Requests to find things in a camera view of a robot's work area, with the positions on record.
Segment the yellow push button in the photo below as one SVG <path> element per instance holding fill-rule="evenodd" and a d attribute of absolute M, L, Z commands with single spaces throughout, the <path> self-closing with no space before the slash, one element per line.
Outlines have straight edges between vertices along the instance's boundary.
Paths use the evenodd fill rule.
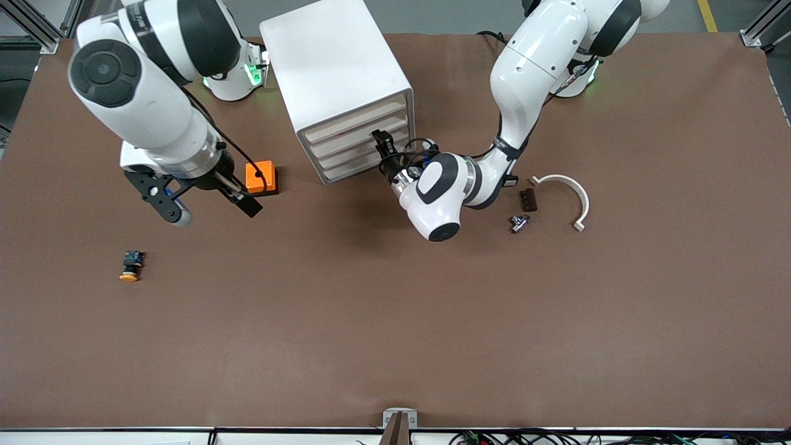
<path fill-rule="evenodd" d="M 124 270 L 119 279 L 124 282 L 137 282 L 141 276 L 141 270 L 146 264 L 146 253 L 138 250 L 126 251 L 124 255 Z"/>

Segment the orange box with hole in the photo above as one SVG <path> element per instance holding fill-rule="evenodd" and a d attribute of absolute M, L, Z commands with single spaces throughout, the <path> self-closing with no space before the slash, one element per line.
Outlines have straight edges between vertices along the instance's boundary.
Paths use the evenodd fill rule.
<path fill-rule="evenodd" d="M 279 170 L 270 160 L 245 165 L 245 186 L 251 195 L 279 194 Z"/>

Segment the white curved plastic bracket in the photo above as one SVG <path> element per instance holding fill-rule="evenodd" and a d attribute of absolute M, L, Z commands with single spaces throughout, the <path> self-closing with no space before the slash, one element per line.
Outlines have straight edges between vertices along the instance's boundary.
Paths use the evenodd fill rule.
<path fill-rule="evenodd" d="M 570 187 L 577 194 L 581 202 L 581 214 L 573 223 L 573 227 L 576 228 L 578 232 L 583 232 L 585 230 L 585 220 L 588 215 L 590 215 L 591 201 L 588 192 L 586 192 L 585 188 L 577 180 L 561 174 L 551 174 L 543 177 L 533 176 L 530 178 L 530 181 L 534 186 L 554 181 Z"/>

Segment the aluminium frame profile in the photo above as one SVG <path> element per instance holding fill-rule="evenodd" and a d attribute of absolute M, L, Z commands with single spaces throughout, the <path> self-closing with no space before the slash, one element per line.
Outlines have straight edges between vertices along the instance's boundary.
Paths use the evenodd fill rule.
<path fill-rule="evenodd" d="M 56 54 L 74 34 L 87 0 L 0 0 L 0 47 L 40 48 Z"/>
<path fill-rule="evenodd" d="M 788 38 L 791 38 L 791 0 L 769 0 L 746 29 L 740 29 L 742 43 L 764 53 L 771 53 Z"/>

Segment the white table edge rail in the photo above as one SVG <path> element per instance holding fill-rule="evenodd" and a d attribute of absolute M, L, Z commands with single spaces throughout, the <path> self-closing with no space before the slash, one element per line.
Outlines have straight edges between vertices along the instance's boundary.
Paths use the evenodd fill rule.
<path fill-rule="evenodd" d="M 0 428 L 0 445 L 378 445 L 380 428 Z M 428 428 L 413 445 L 791 445 L 785 428 Z"/>

